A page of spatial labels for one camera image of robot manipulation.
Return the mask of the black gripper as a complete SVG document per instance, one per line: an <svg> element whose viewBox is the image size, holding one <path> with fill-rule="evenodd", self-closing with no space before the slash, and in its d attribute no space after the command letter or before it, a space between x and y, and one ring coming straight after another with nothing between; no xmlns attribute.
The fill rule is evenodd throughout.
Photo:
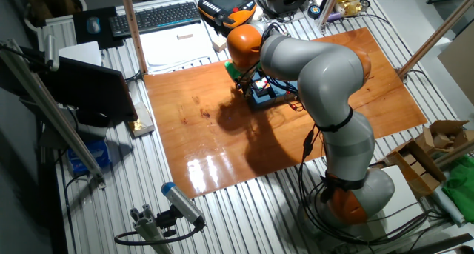
<svg viewBox="0 0 474 254"><path fill-rule="evenodd" d="M253 94L253 76L254 73L245 73L240 75L236 80L236 89L242 91L243 98L247 98Z"/></svg>

